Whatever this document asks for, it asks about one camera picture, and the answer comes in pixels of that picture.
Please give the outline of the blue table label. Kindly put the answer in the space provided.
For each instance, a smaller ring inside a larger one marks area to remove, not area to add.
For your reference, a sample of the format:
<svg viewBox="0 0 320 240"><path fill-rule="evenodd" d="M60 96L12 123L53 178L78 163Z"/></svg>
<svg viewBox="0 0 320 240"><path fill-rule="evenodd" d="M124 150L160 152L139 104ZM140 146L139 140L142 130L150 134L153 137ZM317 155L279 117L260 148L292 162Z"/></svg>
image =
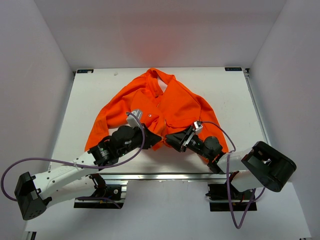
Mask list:
<svg viewBox="0 0 320 240"><path fill-rule="evenodd" d="M92 74L94 69L78 69L76 71L77 74Z"/></svg>
<svg viewBox="0 0 320 240"><path fill-rule="evenodd" d="M226 72L242 72L241 67L225 67L224 68Z"/></svg>

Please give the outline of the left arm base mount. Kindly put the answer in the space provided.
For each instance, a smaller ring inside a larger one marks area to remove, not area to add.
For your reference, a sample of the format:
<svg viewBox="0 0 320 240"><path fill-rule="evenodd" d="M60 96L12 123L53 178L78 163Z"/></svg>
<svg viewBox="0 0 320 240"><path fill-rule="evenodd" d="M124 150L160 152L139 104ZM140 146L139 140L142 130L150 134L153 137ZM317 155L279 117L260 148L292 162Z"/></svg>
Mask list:
<svg viewBox="0 0 320 240"><path fill-rule="evenodd" d="M98 173L87 177L93 183L94 191L89 196L76 198L75 209L121 209L125 203L127 181L107 179Z"/></svg>

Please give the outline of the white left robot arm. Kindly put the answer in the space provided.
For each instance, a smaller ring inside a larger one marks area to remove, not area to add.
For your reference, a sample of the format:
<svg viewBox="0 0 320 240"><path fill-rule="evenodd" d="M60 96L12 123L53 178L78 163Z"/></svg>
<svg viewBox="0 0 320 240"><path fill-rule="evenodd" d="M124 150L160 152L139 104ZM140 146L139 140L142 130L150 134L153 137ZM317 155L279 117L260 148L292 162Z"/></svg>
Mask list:
<svg viewBox="0 0 320 240"><path fill-rule="evenodd" d="M136 148L147 150L161 139L145 125L124 125L72 162L35 175L23 173L14 191L23 220L32 220L48 207L71 199L111 197L113 191L99 174L102 167L114 166L120 157Z"/></svg>

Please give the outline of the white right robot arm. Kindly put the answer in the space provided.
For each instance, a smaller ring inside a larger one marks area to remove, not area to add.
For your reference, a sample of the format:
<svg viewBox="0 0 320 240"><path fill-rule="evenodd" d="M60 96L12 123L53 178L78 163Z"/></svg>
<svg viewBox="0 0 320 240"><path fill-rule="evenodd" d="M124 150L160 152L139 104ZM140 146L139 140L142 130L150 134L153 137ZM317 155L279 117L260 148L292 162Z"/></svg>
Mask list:
<svg viewBox="0 0 320 240"><path fill-rule="evenodd" d="M244 191L265 187L280 192L297 169L297 165L267 143L258 141L243 151L227 153L215 136L201 140L198 128L189 126L183 131L167 134L165 142L178 152L187 149L208 160L207 166L214 174L232 174L225 187L226 195L236 200Z"/></svg>

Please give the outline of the right blue table label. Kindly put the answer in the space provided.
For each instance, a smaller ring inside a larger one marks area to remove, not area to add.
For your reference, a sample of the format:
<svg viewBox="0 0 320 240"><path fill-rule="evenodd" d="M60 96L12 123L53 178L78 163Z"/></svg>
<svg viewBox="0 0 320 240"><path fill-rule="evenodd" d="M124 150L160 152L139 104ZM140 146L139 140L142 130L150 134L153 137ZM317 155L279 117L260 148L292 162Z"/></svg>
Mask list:
<svg viewBox="0 0 320 240"><path fill-rule="evenodd" d="M226 72L242 72L241 67L225 67L224 68Z"/></svg>

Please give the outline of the left blue table label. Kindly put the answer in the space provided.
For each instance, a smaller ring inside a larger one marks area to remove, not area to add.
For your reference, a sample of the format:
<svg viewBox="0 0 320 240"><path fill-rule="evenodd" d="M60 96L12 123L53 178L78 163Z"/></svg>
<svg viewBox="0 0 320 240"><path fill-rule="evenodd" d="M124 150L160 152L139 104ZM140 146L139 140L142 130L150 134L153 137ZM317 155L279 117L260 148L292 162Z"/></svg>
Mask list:
<svg viewBox="0 0 320 240"><path fill-rule="evenodd" d="M78 69L76 71L77 74L92 74L94 69Z"/></svg>

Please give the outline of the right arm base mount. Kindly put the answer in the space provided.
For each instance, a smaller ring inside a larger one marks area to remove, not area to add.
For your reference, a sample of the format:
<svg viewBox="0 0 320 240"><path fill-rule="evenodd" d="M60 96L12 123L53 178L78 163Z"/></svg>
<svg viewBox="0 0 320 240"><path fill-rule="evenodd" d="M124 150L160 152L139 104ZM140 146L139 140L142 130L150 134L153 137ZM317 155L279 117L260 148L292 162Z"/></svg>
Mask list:
<svg viewBox="0 0 320 240"><path fill-rule="evenodd" d="M205 197L209 201L211 212L229 212L229 199L227 190L227 178L225 174L203 173L202 180L207 182L207 193ZM231 206L235 212L244 212L251 197L253 190L239 192L232 185L230 189Z"/></svg>

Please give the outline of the orange jacket with pink lining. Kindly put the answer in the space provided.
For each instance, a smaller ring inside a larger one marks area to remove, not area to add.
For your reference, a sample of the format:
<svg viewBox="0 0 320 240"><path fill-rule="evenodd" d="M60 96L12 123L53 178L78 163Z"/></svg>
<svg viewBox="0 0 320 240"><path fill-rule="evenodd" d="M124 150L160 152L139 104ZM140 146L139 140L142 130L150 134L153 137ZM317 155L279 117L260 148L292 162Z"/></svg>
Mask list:
<svg viewBox="0 0 320 240"><path fill-rule="evenodd" d="M141 123L161 137L180 132L195 121L204 121L199 138L217 137L222 150L228 151L224 134L214 126L218 119L210 104L176 80L173 74L156 68L133 79L100 110L84 149L87 151L97 145L109 135L110 129L126 124L126 113L134 110L141 110Z"/></svg>

